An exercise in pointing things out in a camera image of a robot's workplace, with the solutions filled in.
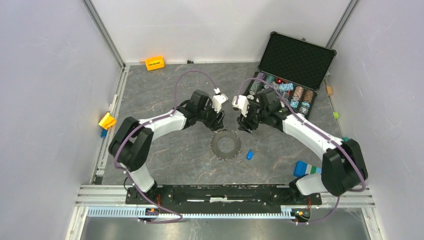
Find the large metal disc keyring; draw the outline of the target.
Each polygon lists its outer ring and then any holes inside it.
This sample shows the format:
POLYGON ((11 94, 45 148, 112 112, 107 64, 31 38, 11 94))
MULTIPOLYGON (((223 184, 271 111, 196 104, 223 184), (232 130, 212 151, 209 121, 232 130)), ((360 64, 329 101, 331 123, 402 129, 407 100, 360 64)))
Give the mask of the large metal disc keyring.
POLYGON ((210 139, 210 148, 218 160, 229 160, 240 153, 242 142, 236 131, 221 130, 210 139))

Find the silver key blue tag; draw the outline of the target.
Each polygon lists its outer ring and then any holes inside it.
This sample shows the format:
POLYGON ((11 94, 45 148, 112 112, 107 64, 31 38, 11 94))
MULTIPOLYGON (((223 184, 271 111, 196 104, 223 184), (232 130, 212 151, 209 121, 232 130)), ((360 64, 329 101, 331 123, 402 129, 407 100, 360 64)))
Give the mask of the silver key blue tag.
POLYGON ((254 156, 254 152, 252 150, 249 150, 248 153, 246 154, 246 159, 251 160, 253 156, 254 156))

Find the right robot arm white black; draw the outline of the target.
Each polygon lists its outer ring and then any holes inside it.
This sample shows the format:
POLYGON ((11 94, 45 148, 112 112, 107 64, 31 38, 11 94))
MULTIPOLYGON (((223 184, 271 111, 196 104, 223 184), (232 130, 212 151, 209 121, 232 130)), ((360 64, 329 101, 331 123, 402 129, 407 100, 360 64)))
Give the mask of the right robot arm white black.
POLYGON ((359 143, 334 137, 313 125, 299 113, 282 104, 271 88, 256 94, 258 101, 245 95, 237 95, 232 106, 241 112, 237 119, 239 129, 245 132, 256 130, 266 124, 294 137, 322 161, 321 171, 305 173, 290 182, 289 199, 302 204, 315 193, 330 193, 339 197, 352 188, 366 186, 368 172, 359 143))

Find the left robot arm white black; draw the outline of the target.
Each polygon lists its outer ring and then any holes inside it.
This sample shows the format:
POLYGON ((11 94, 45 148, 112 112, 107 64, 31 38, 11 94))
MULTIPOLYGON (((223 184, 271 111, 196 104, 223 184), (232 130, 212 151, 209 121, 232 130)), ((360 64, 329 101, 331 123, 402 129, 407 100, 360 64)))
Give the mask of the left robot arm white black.
POLYGON ((190 99, 176 105, 169 112, 148 119, 124 119, 108 147, 114 157, 114 165, 133 181, 138 197, 145 204, 157 198, 156 184, 147 168, 151 144, 159 137, 187 129, 201 122, 211 131, 223 128, 225 116, 223 105, 229 98, 215 89, 209 96, 202 90, 195 90, 190 99))

